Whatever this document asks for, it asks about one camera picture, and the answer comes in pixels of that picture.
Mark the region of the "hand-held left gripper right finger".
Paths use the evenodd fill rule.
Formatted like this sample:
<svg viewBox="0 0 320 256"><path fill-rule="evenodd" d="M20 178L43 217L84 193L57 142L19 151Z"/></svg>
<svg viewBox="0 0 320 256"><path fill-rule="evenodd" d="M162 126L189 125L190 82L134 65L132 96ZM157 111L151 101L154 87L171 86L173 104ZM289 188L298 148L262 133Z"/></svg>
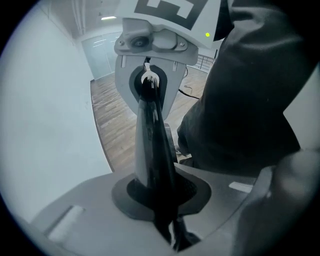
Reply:
<svg viewBox="0 0 320 256"><path fill-rule="evenodd" d="M220 227L240 206L247 193L230 188L233 182L253 185L255 177L229 175L196 169L179 163L175 167L206 181L211 188L211 197L205 207L197 214L184 216L188 231L205 238Z"/></svg>

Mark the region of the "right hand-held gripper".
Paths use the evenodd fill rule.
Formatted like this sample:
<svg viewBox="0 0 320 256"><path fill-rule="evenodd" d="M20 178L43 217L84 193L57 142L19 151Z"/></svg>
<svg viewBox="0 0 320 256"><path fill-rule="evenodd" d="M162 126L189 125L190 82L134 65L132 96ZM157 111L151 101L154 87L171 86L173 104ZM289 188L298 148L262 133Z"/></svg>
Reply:
<svg viewBox="0 0 320 256"><path fill-rule="evenodd" d="M134 82L145 57L157 74L162 117L167 118L185 74L197 62L198 50L211 49L220 0L119 0L115 16L122 33L114 50L115 85L127 106L138 112Z"/></svg>

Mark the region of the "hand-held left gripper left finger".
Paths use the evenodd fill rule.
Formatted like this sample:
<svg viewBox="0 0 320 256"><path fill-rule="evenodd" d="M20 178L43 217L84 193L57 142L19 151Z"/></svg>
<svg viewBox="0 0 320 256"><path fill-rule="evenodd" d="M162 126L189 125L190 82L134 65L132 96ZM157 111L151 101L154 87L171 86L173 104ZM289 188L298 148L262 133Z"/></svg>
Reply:
<svg viewBox="0 0 320 256"><path fill-rule="evenodd" d="M151 222L128 218L112 201L121 176L86 180L43 208L32 220L41 233L78 256L172 256Z"/></svg>

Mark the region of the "black metal railing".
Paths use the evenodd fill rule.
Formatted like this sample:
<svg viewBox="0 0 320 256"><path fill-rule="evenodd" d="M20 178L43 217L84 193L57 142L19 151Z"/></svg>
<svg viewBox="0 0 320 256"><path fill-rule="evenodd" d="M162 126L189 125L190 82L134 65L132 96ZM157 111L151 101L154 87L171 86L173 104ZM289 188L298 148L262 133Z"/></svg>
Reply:
<svg viewBox="0 0 320 256"><path fill-rule="evenodd" d="M195 67L200 71L203 71L208 74L215 63L215 60L216 60L215 58L200 54L198 55L198 59L197 59L197 63L195 64Z"/></svg>

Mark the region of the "person's black clothing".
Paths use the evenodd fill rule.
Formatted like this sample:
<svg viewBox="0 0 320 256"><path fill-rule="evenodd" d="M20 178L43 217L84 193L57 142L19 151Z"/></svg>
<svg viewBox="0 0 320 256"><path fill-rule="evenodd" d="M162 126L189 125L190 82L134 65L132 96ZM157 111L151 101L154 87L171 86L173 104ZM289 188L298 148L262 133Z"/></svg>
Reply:
<svg viewBox="0 0 320 256"><path fill-rule="evenodd" d="M177 130L182 165L254 176L300 149L284 116L320 62L320 0L220 0L222 44Z"/></svg>

